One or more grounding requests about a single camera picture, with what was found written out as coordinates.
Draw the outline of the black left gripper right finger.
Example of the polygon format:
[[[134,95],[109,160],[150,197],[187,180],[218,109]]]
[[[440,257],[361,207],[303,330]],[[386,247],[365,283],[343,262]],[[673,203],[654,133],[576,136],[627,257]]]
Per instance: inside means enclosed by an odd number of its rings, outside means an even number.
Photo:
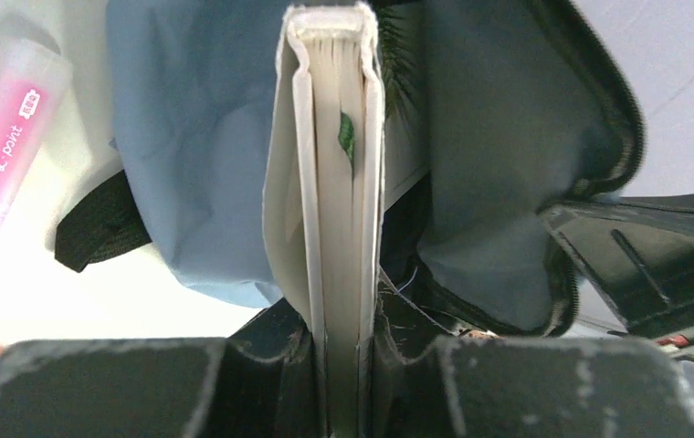
[[[694,437],[677,364],[637,339],[456,337],[386,280],[374,437]]]

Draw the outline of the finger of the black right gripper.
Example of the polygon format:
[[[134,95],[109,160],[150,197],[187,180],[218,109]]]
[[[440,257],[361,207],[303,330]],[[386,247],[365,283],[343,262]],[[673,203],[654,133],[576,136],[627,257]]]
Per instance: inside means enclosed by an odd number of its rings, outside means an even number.
[[[540,217],[628,333],[694,328],[694,193],[565,201]]]

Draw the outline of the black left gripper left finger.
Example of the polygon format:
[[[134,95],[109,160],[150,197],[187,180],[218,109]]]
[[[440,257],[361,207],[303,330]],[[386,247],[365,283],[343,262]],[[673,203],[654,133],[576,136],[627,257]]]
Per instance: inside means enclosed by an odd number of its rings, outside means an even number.
[[[283,300],[227,338],[20,342],[0,437],[318,437],[312,353]]]

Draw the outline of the blue student backpack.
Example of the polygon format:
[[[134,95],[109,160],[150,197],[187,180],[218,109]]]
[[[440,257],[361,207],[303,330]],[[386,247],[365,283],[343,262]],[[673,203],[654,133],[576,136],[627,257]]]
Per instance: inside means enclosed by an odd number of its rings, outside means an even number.
[[[386,280],[448,332],[567,331],[577,281],[541,210],[619,190],[642,148],[628,86],[568,1],[109,2],[122,169],[58,224],[59,263],[80,272],[153,244],[185,287],[288,303],[263,233],[282,19],[358,2],[376,17],[423,5],[428,172],[383,200],[375,306]]]

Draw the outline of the dark green book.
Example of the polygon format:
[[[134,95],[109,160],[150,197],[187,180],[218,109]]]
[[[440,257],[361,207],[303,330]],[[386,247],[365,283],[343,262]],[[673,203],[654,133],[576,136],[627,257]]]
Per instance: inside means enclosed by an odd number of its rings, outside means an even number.
[[[384,85],[370,6],[292,5],[282,19],[263,192],[268,261],[313,340],[325,437],[369,433],[384,200]]]

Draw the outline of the white palm leaf book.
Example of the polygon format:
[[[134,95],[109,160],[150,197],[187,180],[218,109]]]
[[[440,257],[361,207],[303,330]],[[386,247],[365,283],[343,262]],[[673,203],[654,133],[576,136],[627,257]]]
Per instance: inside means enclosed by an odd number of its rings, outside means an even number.
[[[384,208],[389,209],[428,172],[423,5],[384,6],[377,17],[385,91]]]

